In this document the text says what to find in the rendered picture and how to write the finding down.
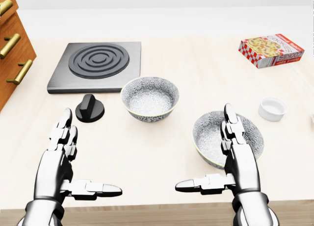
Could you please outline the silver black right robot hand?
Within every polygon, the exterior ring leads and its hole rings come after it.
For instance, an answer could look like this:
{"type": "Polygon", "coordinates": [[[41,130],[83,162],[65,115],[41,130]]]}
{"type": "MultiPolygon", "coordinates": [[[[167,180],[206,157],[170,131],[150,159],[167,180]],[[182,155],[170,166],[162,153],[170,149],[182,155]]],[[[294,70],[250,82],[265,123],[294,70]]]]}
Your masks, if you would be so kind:
{"type": "Polygon", "coordinates": [[[202,195],[221,194],[230,189],[234,195],[260,191],[260,175],[251,146],[244,139],[243,123],[231,104],[224,106],[224,120],[220,125],[221,151],[227,157],[225,176],[208,174],[202,178],[181,181],[178,192],[200,192],[202,195]]]}

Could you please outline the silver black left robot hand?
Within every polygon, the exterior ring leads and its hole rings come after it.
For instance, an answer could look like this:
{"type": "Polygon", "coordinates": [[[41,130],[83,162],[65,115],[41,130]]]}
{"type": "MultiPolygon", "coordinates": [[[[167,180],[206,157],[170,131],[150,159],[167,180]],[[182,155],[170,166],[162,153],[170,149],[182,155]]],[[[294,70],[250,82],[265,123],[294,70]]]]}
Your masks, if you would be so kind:
{"type": "Polygon", "coordinates": [[[37,170],[34,199],[63,203],[66,197],[77,201],[94,201],[98,197],[117,197],[122,189],[115,185],[95,183],[88,179],[72,181],[71,162],[77,154],[78,129],[72,123],[72,111],[66,108],[50,133],[50,143],[37,170]]]}

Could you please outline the grey patterned bowl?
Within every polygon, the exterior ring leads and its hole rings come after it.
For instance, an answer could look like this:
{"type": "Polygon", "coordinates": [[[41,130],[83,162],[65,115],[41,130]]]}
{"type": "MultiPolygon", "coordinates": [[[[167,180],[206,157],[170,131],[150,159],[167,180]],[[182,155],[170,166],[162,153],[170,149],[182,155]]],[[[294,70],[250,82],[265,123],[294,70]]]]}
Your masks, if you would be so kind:
{"type": "MultiPolygon", "coordinates": [[[[264,140],[256,125],[248,118],[239,115],[245,129],[244,139],[251,146],[256,159],[264,150],[264,140]]],[[[193,126],[192,136],[199,155],[210,165],[224,169],[226,156],[221,150],[220,126],[224,120],[223,111],[212,111],[202,115],[193,126]]]]}
{"type": "Polygon", "coordinates": [[[167,118],[179,101],[179,90],[171,81],[157,77],[139,77],[121,90],[126,110],[136,119],[153,123],[167,118]]]}

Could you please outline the flat dark stove plate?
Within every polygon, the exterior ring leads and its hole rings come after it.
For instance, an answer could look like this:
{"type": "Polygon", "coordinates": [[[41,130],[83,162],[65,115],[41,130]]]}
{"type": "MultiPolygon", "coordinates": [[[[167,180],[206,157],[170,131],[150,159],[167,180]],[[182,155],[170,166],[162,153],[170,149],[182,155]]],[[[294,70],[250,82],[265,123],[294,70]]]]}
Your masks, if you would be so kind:
{"type": "Polygon", "coordinates": [[[47,91],[50,94],[120,92],[140,72],[140,42],[69,43],[47,91]]]}

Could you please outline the small white ramekin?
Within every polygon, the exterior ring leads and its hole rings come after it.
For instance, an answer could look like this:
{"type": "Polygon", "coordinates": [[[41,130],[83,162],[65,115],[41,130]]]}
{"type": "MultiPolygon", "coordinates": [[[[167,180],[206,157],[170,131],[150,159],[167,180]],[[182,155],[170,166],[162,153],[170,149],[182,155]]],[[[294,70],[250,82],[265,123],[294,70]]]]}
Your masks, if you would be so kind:
{"type": "Polygon", "coordinates": [[[286,103],[276,97],[263,98],[258,109],[259,115],[271,122],[280,121],[287,111],[288,106],[286,103]]]}

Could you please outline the round black stove knob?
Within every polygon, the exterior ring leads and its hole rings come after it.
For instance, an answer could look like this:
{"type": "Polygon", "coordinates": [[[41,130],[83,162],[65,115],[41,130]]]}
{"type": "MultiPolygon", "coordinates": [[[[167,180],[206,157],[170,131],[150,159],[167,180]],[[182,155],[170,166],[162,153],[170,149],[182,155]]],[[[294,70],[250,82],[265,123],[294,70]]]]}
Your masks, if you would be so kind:
{"type": "Polygon", "coordinates": [[[86,94],[81,103],[76,107],[76,118],[84,123],[92,123],[99,120],[105,113],[104,105],[95,99],[93,94],[86,94]]]}

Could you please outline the wooden cabinet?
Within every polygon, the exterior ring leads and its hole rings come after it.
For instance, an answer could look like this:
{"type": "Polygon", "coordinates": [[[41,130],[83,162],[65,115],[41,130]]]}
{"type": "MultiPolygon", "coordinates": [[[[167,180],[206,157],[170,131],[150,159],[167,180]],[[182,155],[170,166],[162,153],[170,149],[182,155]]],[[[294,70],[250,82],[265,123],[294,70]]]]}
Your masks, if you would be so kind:
{"type": "Polygon", "coordinates": [[[17,9],[16,0],[0,0],[0,111],[36,58],[17,9]]]}

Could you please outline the red white cookie box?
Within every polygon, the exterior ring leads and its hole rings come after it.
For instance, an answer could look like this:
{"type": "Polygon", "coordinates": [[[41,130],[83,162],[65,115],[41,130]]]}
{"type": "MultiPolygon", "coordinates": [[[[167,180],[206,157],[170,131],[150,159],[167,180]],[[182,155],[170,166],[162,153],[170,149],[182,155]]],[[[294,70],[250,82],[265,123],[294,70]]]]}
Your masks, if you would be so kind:
{"type": "Polygon", "coordinates": [[[297,62],[304,49],[282,34],[241,41],[238,51],[258,69],[297,62]]]}

